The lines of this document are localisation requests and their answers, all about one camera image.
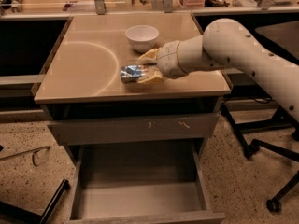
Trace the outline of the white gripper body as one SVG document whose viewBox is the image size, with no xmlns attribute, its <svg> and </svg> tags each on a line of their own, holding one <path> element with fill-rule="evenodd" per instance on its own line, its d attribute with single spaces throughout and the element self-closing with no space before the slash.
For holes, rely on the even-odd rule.
<svg viewBox="0 0 299 224">
<path fill-rule="evenodd" d="M 177 79 L 187 76 L 178 62 L 179 41 L 164 44 L 157 53 L 157 67 L 167 78 Z"/>
</svg>

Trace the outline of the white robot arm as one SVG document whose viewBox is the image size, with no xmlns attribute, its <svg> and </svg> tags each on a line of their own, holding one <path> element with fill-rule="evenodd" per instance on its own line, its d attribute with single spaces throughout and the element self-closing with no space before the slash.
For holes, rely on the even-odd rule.
<svg viewBox="0 0 299 224">
<path fill-rule="evenodd" d="M 195 71 L 227 66 L 253 79 L 294 119 L 299 120 L 299 66 L 264 48 L 239 22 L 213 21 L 200 36 L 164 44 L 154 58 L 137 61 L 146 67 L 138 80 L 177 79 Z"/>
</svg>

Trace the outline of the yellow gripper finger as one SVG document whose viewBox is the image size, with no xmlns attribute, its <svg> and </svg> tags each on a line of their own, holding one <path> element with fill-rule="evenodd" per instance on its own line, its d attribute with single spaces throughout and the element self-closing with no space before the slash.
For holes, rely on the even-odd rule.
<svg viewBox="0 0 299 224">
<path fill-rule="evenodd" d="M 142 54 L 138 59 L 138 64 L 153 64 L 157 63 L 157 57 L 158 53 L 160 51 L 160 48 L 157 49 L 151 49 L 147 51 L 146 53 Z"/>
<path fill-rule="evenodd" d="M 167 77 L 157 68 L 149 68 L 137 80 L 138 84 L 159 83 L 167 80 Z"/>
</svg>

